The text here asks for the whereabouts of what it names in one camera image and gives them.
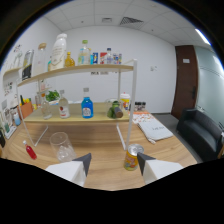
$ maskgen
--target air vent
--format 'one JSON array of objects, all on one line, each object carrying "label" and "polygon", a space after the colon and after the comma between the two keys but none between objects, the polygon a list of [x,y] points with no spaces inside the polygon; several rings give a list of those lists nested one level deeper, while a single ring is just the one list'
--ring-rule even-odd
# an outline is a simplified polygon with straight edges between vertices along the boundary
[{"label": "air vent", "polygon": [[102,18],[102,23],[112,23],[112,18]]},{"label": "air vent", "polygon": [[120,23],[120,26],[125,26],[125,27],[139,30],[143,23],[144,22],[141,20],[124,17]]}]

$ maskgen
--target ceiling light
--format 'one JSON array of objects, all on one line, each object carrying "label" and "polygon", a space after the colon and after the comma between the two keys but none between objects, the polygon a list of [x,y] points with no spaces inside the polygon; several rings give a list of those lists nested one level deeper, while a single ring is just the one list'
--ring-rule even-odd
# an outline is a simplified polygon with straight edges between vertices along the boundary
[{"label": "ceiling light", "polygon": [[206,37],[201,33],[201,31],[199,31],[198,29],[195,29],[197,31],[197,33],[200,35],[200,37],[202,38],[202,40],[206,43],[211,45],[208,40],[206,39]]}]

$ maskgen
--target floor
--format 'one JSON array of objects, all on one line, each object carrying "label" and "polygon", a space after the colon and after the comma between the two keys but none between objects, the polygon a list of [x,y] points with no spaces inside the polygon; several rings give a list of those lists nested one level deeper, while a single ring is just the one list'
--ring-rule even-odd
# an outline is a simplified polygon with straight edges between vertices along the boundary
[{"label": "floor", "polygon": [[202,162],[201,159],[198,157],[198,155],[194,152],[192,147],[181,137],[180,134],[177,133],[176,126],[178,123],[178,119],[176,119],[171,114],[152,114],[152,115],[156,117],[164,126],[166,126],[182,142],[182,144],[188,149],[188,151],[195,158],[197,163]]}]

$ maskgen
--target cardboard box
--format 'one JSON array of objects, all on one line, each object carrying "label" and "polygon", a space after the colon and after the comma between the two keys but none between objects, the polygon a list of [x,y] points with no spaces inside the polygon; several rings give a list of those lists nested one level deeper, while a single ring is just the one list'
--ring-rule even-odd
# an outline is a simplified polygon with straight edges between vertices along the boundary
[{"label": "cardboard box", "polygon": [[[33,107],[31,102],[22,105],[20,108],[23,115],[23,119],[25,119],[27,116],[29,116],[33,112]],[[17,109],[18,109],[19,117],[22,120],[22,117],[19,111],[19,106],[17,106]]]}]

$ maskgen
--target book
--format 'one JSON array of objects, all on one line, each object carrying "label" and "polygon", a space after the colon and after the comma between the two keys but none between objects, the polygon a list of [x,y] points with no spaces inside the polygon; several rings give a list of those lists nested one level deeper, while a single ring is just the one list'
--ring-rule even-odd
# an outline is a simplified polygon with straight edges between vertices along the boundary
[{"label": "book", "polygon": [[156,119],[150,119],[147,122],[139,122],[138,126],[145,134],[146,138],[152,143],[173,136],[173,133]]}]

